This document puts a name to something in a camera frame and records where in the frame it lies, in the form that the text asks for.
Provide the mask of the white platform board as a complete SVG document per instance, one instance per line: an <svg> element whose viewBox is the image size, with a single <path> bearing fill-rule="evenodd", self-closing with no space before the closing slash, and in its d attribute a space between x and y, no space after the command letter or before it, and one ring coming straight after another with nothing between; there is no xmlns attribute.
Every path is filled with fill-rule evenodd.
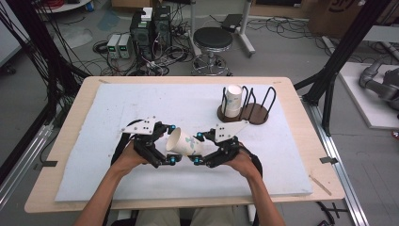
<svg viewBox="0 0 399 226"><path fill-rule="evenodd" d="M369 128L399 130L399 111L381 100L376 93L359 85L360 74L368 63L347 62L340 71L340 78Z"/></svg>

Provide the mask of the person's leg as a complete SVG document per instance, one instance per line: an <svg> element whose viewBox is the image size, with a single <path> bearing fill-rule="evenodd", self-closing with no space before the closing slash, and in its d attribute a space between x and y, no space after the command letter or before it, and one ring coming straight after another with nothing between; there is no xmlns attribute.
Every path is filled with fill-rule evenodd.
<svg viewBox="0 0 399 226"><path fill-rule="evenodd" d="M197 208L192 217L190 226L233 226L234 211L227 207Z"/></svg>
<svg viewBox="0 0 399 226"><path fill-rule="evenodd" d="M140 210L136 226L181 226L178 209Z"/></svg>

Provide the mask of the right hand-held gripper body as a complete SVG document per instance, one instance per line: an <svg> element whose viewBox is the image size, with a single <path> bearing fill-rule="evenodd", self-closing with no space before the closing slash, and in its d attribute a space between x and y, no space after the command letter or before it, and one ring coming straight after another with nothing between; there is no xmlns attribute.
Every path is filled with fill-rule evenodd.
<svg viewBox="0 0 399 226"><path fill-rule="evenodd" d="M239 153L239 140L236 135L247 125L248 121L235 121L219 123L212 128L211 130L215 131L215 140L212 142L217 150L204 156L205 166L215 168L233 160Z"/></svg>

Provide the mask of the thin wooden stick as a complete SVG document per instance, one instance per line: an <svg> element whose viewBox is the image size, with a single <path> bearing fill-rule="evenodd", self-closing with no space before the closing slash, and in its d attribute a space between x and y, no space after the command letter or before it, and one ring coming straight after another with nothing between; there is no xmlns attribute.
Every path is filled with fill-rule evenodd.
<svg viewBox="0 0 399 226"><path fill-rule="evenodd" d="M330 190L327 189L327 187L325 187L319 180L317 180L315 177L313 177L312 175L309 175L309 177L320 187L322 188L327 194L328 196L332 196L332 193Z"/></svg>

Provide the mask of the flat black device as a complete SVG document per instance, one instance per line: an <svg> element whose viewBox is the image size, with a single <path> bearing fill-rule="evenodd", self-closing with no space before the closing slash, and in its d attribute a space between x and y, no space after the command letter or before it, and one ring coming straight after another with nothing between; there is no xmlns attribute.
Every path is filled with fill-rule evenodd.
<svg viewBox="0 0 399 226"><path fill-rule="evenodd" d="M242 14L228 14L221 24L221 27L229 32L234 33L236 28L240 26Z"/></svg>

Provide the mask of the person's left hand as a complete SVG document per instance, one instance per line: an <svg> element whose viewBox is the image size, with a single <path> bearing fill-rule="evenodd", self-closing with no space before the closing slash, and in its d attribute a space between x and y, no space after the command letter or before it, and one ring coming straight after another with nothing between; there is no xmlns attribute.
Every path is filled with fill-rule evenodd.
<svg viewBox="0 0 399 226"><path fill-rule="evenodd" d="M115 175L123 177L130 173L135 167L144 164L148 164L148 161L136 152L134 143L130 142L123 149L116 162L111 166L111 171Z"/></svg>

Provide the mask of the grey bench power supply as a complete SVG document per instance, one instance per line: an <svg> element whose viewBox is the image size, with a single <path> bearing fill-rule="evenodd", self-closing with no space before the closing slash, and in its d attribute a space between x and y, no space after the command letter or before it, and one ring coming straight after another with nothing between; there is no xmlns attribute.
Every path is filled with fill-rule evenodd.
<svg viewBox="0 0 399 226"><path fill-rule="evenodd" d="M132 54L133 47L131 36L129 34L122 34L119 41L120 57L129 58Z"/></svg>
<svg viewBox="0 0 399 226"><path fill-rule="evenodd" d="M120 58L119 40L120 35L114 34L107 43L108 54L111 58Z"/></svg>

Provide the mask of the person's left leg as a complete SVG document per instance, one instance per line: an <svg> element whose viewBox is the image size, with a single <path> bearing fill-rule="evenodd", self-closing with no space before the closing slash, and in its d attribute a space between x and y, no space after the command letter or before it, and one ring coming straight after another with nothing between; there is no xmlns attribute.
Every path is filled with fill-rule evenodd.
<svg viewBox="0 0 399 226"><path fill-rule="evenodd" d="M181 226L178 209L140 210L136 226Z"/></svg>

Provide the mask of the white round table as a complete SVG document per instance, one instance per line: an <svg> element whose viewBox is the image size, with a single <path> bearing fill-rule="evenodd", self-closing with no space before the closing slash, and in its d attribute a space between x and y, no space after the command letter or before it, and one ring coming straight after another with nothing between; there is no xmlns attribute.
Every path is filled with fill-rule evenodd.
<svg viewBox="0 0 399 226"><path fill-rule="evenodd" d="M43 13L64 12L64 11L69 11L69 10L83 7L84 5L86 5L87 3L90 3L90 2L91 2L91 0L80 0L79 3L75 3L75 4L68 4L67 2L64 2L64 4L59 8L49 8L46 5L44 5L44 6L38 7L37 12L43 12Z"/></svg>

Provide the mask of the person's right hand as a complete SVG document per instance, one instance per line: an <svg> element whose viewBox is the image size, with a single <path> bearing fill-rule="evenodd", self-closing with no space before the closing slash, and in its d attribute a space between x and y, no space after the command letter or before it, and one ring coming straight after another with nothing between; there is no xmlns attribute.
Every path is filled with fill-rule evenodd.
<svg viewBox="0 0 399 226"><path fill-rule="evenodd" d="M243 143L239 144L239 153L233 160L226 162L227 166L238 171L246 179L261 178L261 174L252 162L252 156Z"/></svg>

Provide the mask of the black round stool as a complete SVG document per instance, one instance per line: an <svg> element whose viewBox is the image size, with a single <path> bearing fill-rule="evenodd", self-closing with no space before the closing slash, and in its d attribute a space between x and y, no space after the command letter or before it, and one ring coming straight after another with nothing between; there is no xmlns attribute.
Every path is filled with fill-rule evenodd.
<svg viewBox="0 0 399 226"><path fill-rule="evenodd" d="M231 75L226 60L219 55L230 49L232 35L220 27L202 27L194 32L193 42L201 53L193 59L192 73L202 75Z"/></svg>

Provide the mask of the stack of white paper cups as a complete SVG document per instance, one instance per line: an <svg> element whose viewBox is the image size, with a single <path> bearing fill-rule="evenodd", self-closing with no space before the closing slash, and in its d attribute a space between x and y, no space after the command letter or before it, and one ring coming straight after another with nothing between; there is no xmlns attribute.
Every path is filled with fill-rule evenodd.
<svg viewBox="0 0 399 226"><path fill-rule="evenodd" d="M237 117L241 111L243 89L239 85L228 85L222 100L221 112L228 118Z"/></svg>

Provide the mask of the brown cup holder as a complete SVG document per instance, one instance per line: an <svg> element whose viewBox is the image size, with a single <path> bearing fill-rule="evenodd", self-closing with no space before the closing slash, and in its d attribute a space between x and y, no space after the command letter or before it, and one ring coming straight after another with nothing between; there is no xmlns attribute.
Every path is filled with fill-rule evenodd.
<svg viewBox="0 0 399 226"><path fill-rule="evenodd" d="M216 114L217 117L222 122L234 122L245 120L250 124L261 125L267 122L269 118L270 111L277 99L276 90L273 87L269 87L263 96L263 99L258 102L255 95L254 88L248 88L246 86L241 86L243 89L241 111L237 117L228 118L224 116L221 112L222 100L224 93L227 89L225 87L222 90L221 104L218 107Z"/></svg>

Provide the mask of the leaf print paper cup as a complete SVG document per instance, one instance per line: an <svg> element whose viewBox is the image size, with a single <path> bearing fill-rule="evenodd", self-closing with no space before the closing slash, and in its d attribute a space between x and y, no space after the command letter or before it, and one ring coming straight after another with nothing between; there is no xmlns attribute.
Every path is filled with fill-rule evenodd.
<svg viewBox="0 0 399 226"><path fill-rule="evenodd" d="M168 137L166 150L185 156L199 155L203 152L202 143L193 136L189 136L180 127L175 128Z"/></svg>

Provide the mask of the person's right leg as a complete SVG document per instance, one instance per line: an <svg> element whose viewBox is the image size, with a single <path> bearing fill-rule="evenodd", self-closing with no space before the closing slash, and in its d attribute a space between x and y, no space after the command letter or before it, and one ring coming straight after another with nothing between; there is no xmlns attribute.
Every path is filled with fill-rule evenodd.
<svg viewBox="0 0 399 226"><path fill-rule="evenodd" d="M197 208L192 217L190 226L233 226L234 211L227 207Z"/></svg>

